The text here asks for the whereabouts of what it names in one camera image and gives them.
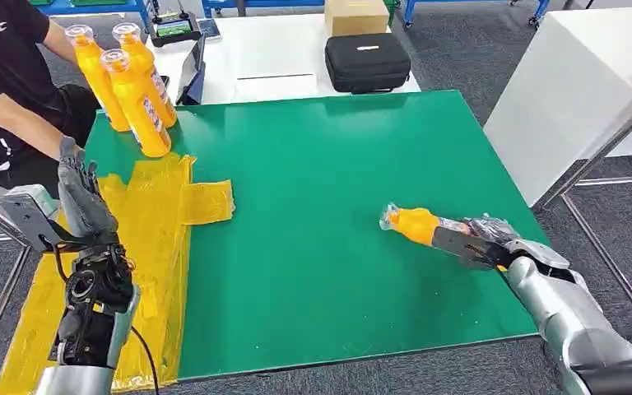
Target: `gray carpet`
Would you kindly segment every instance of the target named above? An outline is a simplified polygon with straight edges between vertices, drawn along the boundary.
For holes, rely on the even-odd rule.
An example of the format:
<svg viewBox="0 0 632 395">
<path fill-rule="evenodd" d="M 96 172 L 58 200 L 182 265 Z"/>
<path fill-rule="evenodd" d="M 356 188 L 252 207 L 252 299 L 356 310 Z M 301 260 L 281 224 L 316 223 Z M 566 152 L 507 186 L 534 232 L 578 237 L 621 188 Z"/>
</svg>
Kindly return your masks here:
<svg viewBox="0 0 632 395">
<path fill-rule="evenodd" d="M 422 3 L 416 5 L 413 28 L 403 32 L 397 21 L 393 32 L 411 53 L 413 70 L 421 87 L 424 90 L 459 89 L 480 123 L 484 123 L 532 38 L 533 30 L 526 27 L 526 20 L 535 6 L 535 2 L 528 0 L 516 7 L 503 2 Z M 193 10 L 199 15 L 198 8 Z M 319 7 L 249 9 L 249 15 L 319 11 Z M 234 12 L 224 10 L 223 14 L 232 16 Z M 67 18 L 60 22 L 65 26 L 79 22 L 92 25 L 101 46 L 112 48 L 113 38 L 106 32 L 119 21 L 119 16 L 97 16 L 83 21 Z M 138 22 L 138 17 L 127 15 L 125 21 Z M 46 58 L 58 84 L 84 83 L 71 65 L 51 54 L 46 54 Z M 632 175 L 632 157 L 607 160 L 596 173 Z M 632 185 L 580 188 L 571 196 L 632 281 Z M 623 334 L 632 333 L 632 305 L 569 216 L 565 205 L 558 202 L 548 211 L 537 211 L 536 216 L 553 247 L 585 276 L 615 328 Z M 0 287 L 15 253 L 13 244 L 0 244 Z M 36 259 L 33 257 L 26 264 L 24 276 L 0 324 L 0 366 Z M 558 382 L 555 366 L 546 358 L 541 339 L 529 337 L 377 360 L 182 383 L 161 392 L 557 394 L 560 393 Z"/>
</svg>

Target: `yellow plastic bag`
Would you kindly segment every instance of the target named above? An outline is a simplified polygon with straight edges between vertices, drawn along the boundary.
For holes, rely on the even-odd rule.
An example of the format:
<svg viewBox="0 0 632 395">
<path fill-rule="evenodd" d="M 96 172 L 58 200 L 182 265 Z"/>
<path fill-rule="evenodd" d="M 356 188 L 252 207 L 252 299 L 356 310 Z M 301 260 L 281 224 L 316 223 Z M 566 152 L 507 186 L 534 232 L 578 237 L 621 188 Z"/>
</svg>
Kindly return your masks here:
<svg viewBox="0 0 632 395">
<path fill-rule="evenodd" d="M 190 184 L 192 163 L 190 156 L 171 153 L 161 160 L 137 162 L 127 187 L 114 174 L 100 179 L 101 193 L 120 224 L 119 238 L 134 261 L 133 281 L 142 292 L 133 325 L 149 346 L 161 385 L 178 379 L 190 247 L 187 225 L 228 220 L 234 210 L 230 182 Z M 62 255 L 67 275 L 75 257 Z M 54 365 L 48 355 L 64 309 L 63 292 L 53 256 L 44 255 L 2 367 L 0 394 L 34 391 L 42 370 Z M 153 388 L 153 377 L 142 344 L 130 334 L 113 390 L 140 388 Z"/>
</svg>

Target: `gray glove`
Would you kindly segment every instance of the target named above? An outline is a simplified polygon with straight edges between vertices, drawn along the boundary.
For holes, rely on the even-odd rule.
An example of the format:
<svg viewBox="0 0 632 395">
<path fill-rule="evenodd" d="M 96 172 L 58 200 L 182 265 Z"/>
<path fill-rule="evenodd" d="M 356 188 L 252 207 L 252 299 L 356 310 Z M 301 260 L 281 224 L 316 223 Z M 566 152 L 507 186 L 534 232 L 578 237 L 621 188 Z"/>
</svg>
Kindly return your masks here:
<svg viewBox="0 0 632 395">
<path fill-rule="evenodd" d="M 116 233 L 118 222 L 100 196 L 95 162 L 86 170 L 86 152 L 76 148 L 76 141 L 65 136 L 59 146 L 59 200 L 62 202 L 72 235 L 83 237 L 96 233 Z"/>
</svg>

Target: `yellow bottle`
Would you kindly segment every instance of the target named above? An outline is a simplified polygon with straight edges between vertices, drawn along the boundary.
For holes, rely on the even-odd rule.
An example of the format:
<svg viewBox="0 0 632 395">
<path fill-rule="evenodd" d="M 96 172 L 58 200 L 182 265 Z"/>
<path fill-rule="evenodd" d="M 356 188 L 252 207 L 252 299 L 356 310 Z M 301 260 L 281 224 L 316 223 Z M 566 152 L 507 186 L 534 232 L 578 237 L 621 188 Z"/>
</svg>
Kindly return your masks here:
<svg viewBox="0 0 632 395">
<path fill-rule="evenodd" d="M 125 22 L 113 28 L 113 35 L 120 48 L 129 53 L 132 71 L 143 76 L 142 87 L 158 112 L 165 127 L 175 125 L 178 115 L 170 101 L 165 84 L 154 66 L 154 54 L 142 43 L 139 26 Z"/>
<path fill-rule="evenodd" d="M 110 126 L 118 132 L 128 132 L 130 127 L 124 117 L 122 107 L 113 93 L 110 75 L 100 65 L 100 55 L 103 49 L 93 40 L 93 30 L 86 25 L 69 26 L 64 31 L 74 47 L 78 67 L 86 76 L 88 85 L 98 99 L 100 107 L 108 116 Z"/>
<path fill-rule="evenodd" d="M 432 247 L 432 239 L 435 237 L 435 229 L 438 226 L 466 235 L 471 234 L 471 228 L 463 222 L 434 216 L 426 208 L 398 208 L 393 203 L 389 203 L 386 207 L 381 219 L 379 219 L 379 226 L 383 230 L 393 229 L 411 241 L 429 247 Z"/>
<path fill-rule="evenodd" d="M 129 54 L 121 49 L 103 52 L 100 63 L 110 73 L 117 96 L 142 153 L 157 158 L 170 151 L 170 136 L 165 130 L 149 96 L 142 89 L 141 78 L 130 67 Z"/>
</svg>

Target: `black carrying case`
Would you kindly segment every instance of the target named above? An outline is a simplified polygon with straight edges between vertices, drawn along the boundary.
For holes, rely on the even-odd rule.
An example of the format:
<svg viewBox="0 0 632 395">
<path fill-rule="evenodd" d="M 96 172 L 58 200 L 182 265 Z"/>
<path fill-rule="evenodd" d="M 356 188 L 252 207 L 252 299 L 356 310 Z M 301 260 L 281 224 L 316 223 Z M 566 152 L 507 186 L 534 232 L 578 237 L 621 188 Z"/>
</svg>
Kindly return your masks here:
<svg viewBox="0 0 632 395">
<path fill-rule="evenodd" d="M 338 92 L 389 92 L 403 85 L 411 58 L 390 33 L 342 35 L 326 42 L 326 68 Z"/>
</svg>

